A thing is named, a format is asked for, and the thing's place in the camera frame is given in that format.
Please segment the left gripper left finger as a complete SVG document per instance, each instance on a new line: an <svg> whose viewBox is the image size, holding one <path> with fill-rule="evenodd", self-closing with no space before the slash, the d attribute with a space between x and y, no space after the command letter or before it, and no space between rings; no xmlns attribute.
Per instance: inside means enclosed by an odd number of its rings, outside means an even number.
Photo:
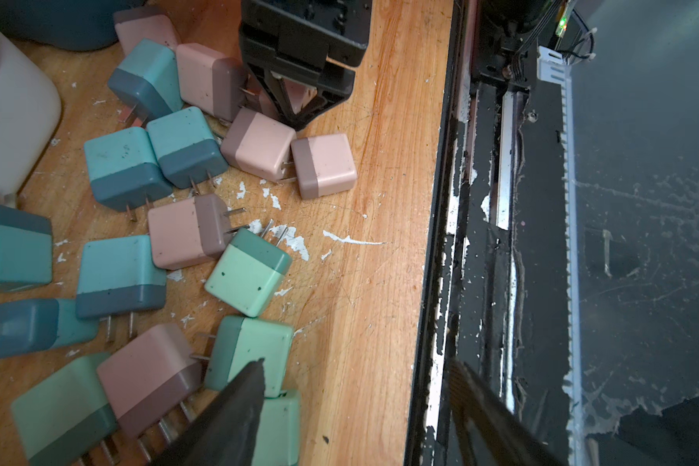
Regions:
<svg viewBox="0 0 699 466"><path fill-rule="evenodd" d="M264 361L248 363L153 465L250 465L265 400Z"/></svg>

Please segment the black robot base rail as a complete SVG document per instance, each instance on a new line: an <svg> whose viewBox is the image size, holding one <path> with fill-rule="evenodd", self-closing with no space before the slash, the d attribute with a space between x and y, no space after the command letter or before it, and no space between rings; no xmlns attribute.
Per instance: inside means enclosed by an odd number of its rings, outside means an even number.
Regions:
<svg viewBox="0 0 699 466"><path fill-rule="evenodd" d="M448 368L468 364L561 464L582 428L556 1L458 1L404 461L464 465Z"/></svg>

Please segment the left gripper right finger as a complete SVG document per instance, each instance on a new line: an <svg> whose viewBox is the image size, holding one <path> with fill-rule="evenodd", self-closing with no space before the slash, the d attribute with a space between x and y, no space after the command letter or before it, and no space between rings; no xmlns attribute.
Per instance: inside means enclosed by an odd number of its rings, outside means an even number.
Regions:
<svg viewBox="0 0 699 466"><path fill-rule="evenodd" d="M464 465L478 463L471 431L477 430L497 465L558 465L559 459L537 441L466 363L448 368L450 410Z"/></svg>

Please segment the blue plug top pile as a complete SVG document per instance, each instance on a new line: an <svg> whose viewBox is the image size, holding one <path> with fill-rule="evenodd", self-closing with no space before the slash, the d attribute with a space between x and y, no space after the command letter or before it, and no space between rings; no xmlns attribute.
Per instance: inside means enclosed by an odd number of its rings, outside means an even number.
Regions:
<svg viewBox="0 0 699 466"><path fill-rule="evenodd" d="M184 107L174 50L149 39L141 40L120 62L107 84L143 123Z"/></svg>

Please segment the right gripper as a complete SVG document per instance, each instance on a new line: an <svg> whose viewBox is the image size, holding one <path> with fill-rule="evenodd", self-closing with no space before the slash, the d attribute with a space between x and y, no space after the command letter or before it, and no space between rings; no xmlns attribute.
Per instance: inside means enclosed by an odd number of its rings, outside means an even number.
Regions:
<svg viewBox="0 0 699 466"><path fill-rule="evenodd" d="M246 105L291 125L277 99L282 76L273 71L303 73L294 80L316 89L295 115L296 130L347 101L355 87L350 68L361 64L369 47L372 7L371 1L243 1L239 46L248 72L241 87Z"/></svg>

